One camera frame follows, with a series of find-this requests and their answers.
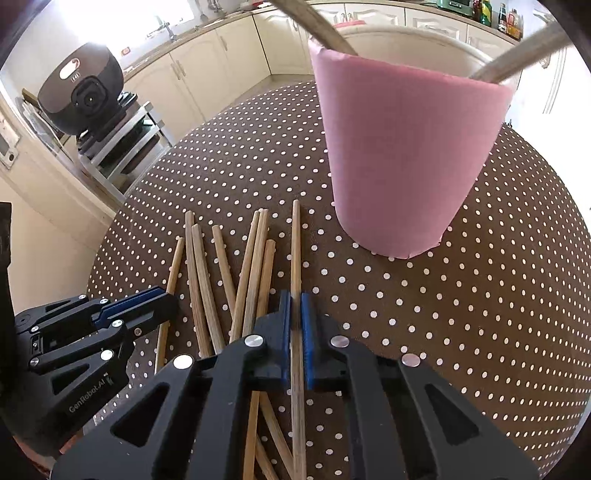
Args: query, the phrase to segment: round table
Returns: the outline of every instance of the round table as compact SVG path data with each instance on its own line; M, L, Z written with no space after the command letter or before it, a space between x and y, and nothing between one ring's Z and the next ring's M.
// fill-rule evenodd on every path
M343 332L376 354L414 352L530 456L543 475L568 447L589 398L589 233L556 173L503 126L441 244L410 260L374 255L340 227L314 82L259 95L186 135L145 176L108 230L89 281L91 297L121 299L165 287L184 213L205 244L222 329L231 319L211 226L223 226L238 283L255 209L271 214L277 242L270 309L290 287L291 204L301 202L302 288ZM167 359L197 355L187 268L177 283ZM157 334L138 340L130 383L112 412L154 372ZM290 434L287 395L272 398ZM348 478L341 400L307 394L309 479ZM259 434L287 479L266 427Z

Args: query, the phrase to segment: table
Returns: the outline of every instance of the table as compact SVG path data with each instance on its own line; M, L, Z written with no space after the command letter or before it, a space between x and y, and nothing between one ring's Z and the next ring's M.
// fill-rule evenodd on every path
M395 260L359 247L333 207L322 116L313 82L268 92L186 135L145 176L97 253L91 297L120 299L165 286L184 213L206 234L224 331L230 313L211 226L223 225L235 284L253 211L268 208L277 241L270 308L289 289L291 204L302 206L302 283L320 311L375 353L414 352L461 390L544 474L568 446L589 398L589 233L562 181L504 126L472 191L437 248ZM187 269L176 295L167 359L197 354ZM138 340L130 382L112 412L153 375L156 334ZM272 399L285 432L290 402ZM309 479L348 477L343 408L308 394ZM288 476L259 427L279 478Z

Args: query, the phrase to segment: silver bolt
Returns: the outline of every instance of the silver bolt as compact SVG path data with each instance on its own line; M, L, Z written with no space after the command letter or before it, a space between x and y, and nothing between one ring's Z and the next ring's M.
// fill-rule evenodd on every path
M173 360L173 365L179 370L185 370L193 365L193 357L191 355L179 355Z
M100 353L100 357L106 362L107 360L111 360L113 358L113 350L103 350Z
M414 353L405 353L402 356L402 363L407 367L418 367L421 364L421 359Z
M349 339L344 335L335 335L330 339L330 344L337 348L345 348L349 346Z
M251 348L261 346L265 339L260 335L249 335L244 339L246 346Z

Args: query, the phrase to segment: cabinet door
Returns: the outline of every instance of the cabinet door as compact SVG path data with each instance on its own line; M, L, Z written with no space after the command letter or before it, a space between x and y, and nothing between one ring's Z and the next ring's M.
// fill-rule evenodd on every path
M331 25L347 21L345 4L317 4L312 8L322 15Z
M303 29L280 10L256 14L254 18L271 73L309 73L300 37Z
M124 88L137 93L140 103L151 102L154 105L175 141L204 122L170 55L156 60L131 77Z
M364 20L369 25L404 26L404 8L391 5L345 4L347 20Z
M252 17L216 29L239 96L267 78L271 72Z
M443 15L432 14L431 12L411 8L405 10L407 27L425 28L426 30L443 33L462 42L466 41L468 24Z
M468 25L467 43L493 59L513 46L510 42L473 25Z
M183 80L205 120L223 111L239 95L231 79L225 50L214 30L175 48Z

